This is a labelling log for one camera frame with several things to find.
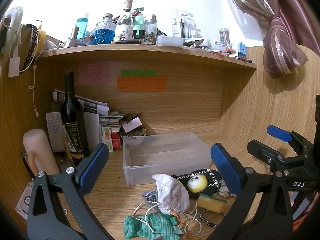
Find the yellow plush face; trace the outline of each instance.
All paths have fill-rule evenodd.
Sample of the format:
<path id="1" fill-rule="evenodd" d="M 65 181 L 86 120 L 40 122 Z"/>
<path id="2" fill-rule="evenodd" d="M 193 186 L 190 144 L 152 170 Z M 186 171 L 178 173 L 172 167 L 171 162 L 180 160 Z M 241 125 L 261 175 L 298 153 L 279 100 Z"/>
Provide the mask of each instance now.
<path id="1" fill-rule="evenodd" d="M 195 175 L 188 181 L 188 188 L 193 193 L 204 190 L 207 185 L 208 181 L 204 175 Z"/>

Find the pink thermos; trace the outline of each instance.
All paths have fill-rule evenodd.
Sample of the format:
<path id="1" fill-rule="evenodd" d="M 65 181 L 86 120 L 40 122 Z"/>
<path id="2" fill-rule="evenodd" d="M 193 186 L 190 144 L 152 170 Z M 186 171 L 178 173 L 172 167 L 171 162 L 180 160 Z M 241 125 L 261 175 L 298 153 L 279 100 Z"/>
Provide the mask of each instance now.
<path id="1" fill-rule="evenodd" d="M 39 171 L 45 171 L 48 175 L 60 173 L 53 157 L 47 135 L 43 130 L 32 129 L 24 134 L 22 140 L 30 164 L 30 158 L 34 158 Z"/>

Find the blue liquid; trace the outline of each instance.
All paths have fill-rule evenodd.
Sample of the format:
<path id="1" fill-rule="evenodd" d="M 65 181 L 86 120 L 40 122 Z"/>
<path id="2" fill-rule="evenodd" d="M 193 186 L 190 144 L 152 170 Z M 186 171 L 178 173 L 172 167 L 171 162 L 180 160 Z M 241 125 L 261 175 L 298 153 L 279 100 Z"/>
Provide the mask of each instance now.
<path id="1" fill-rule="evenodd" d="M 115 39 L 115 31 L 100 29 L 94 32 L 93 44 L 111 44 Z"/>
<path id="2" fill-rule="evenodd" d="M 85 32 L 87 29 L 88 19 L 80 18 L 77 20 L 77 27 L 79 27 L 79 32 L 77 35 L 77 39 L 83 38 L 85 36 Z"/>

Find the blue clamp pad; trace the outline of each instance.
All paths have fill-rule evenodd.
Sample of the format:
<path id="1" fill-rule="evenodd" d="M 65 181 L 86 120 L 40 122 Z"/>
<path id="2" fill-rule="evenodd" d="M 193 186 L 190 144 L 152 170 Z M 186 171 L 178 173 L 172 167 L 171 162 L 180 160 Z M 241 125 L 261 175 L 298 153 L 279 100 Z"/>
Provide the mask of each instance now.
<path id="1" fill-rule="evenodd" d="M 211 147 L 211 159 L 220 172 L 229 191 L 239 197 L 242 193 L 241 178 L 230 162 L 230 160 L 236 158 L 231 157 L 221 144 L 214 144 Z"/>
<path id="2" fill-rule="evenodd" d="M 281 141 L 291 142 L 292 137 L 289 132 L 282 130 L 274 125 L 269 125 L 267 128 L 267 133 Z"/>
<path id="3" fill-rule="evenodd" d="M 79 185 L 79 195 L 81 197 L 91 192 L 108 158 L 109 149 L 107 145 L 99 143 L 90 156 L 84 158 L 77 166 L 75 181 Z"/>

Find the curtain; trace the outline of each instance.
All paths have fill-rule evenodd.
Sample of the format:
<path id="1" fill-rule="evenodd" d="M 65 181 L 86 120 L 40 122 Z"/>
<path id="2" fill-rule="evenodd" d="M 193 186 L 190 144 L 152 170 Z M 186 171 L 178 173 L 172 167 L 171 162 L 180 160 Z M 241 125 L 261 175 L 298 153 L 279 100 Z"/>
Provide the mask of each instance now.
<path id="1" fill-rule="evenodd" d="M 296 44 L 313 50 L 320 56 L 320 25 L 305 0 L 278 0 L 280 18 L 288 36 Z"/>
<path id="2" fill-rule="evenodd" d="M 292 73 L 294 67 L 304 65 L 306 54 L 289 38 L 285 22 L 281 18 L 278 0 L 232 0 L 244 13 L 270 25 L 263 39 L 264 68 L 272 78 Z"/>

